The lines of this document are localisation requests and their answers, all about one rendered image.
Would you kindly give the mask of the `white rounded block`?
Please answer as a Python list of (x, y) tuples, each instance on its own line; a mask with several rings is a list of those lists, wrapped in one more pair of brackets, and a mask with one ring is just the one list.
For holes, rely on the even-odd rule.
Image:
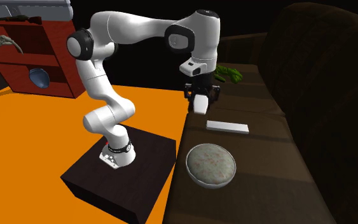
[(193, 99), (193, 112), (205, 115), (209, 107), (209, 98), (206, 95), (196, 94)]

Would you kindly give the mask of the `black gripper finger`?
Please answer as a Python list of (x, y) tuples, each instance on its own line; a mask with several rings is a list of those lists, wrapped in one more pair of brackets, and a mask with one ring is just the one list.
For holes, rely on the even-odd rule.
[(187, 100), (193, 100), (195, 95), (196, 93), (193, 90), (192, 84), (186, 83), (184, 85), (184, 98)]
[(218, 85), (211, 85), (209, 88), (209, 101), (216, 102), (219, 99), (221, 87)]

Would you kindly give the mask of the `white flat slab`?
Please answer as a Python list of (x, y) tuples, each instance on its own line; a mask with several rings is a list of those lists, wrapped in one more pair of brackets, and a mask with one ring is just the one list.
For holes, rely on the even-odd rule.
[(232, 132), (238, 134), (248, 134), (249, 128), (248, 125), (242, 123), (230, 123), (230, 122), (219, 122), (207, 120), (206, 122), (207, 130), (215, 130), (221, 132)]

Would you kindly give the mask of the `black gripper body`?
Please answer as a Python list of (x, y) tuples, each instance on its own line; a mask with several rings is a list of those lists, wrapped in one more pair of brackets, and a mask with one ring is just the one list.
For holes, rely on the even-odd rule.
[(209, 96), (210, 91), (212, 90), (213, 78), (214, 78), (213, 73), (204, 73), (192, 77), (191, 79), (192, 92), (194, 94)]

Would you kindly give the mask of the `grey speckled bowl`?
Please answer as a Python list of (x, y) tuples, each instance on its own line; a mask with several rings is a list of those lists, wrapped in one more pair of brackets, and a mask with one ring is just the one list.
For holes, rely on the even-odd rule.
[(237, 171), (235, 159), (230, 152), (211, 143), (192, 147), (186, 155), (185, 164), (190, 178), (206, 189), (226, 186)]

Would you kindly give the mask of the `dark robot stand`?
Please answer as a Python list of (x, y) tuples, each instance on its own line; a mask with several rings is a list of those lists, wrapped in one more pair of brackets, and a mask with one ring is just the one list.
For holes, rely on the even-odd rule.
[(128, 224), (145, 224), (176, 162), (176, 141), (127, 127), (136, 153), (128, 166), (113, 169), (99, 155), (100, 138), (63, 175), (73, 195)]

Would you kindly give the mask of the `red shelf unit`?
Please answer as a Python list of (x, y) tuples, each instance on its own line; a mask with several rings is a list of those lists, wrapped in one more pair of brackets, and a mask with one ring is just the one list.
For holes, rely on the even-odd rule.
[(77, 98), (85, 88), (66, 48), (70, 0), (0, 0), (0, 89)]

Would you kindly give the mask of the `green leafy toy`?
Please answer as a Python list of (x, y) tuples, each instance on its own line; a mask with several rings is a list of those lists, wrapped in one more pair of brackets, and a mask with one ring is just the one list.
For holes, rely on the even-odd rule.
[(224, 76), (229, 77), (230, 81), (234, 84), (237, 84), (243, 79), (243, 76), (236, 69), (217, 65), (216, 70), (214, 71), (214, 78), (217, 81), (225, 83), (226, 79), (224, 78)]

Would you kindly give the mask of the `dark brown sofa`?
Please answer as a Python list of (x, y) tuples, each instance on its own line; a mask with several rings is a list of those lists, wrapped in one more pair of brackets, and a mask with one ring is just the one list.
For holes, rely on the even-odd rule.
[[(238, 69), (182, 133), (163, 224), (358, 224), (358, 15), (294, 3), (267, 33), (223, 38), (219, 63)], [(207, 130), (207, 120), (248, 134)], [(209, 190), (188, 175), (189, 150), (226, 148), (237, 172)]]

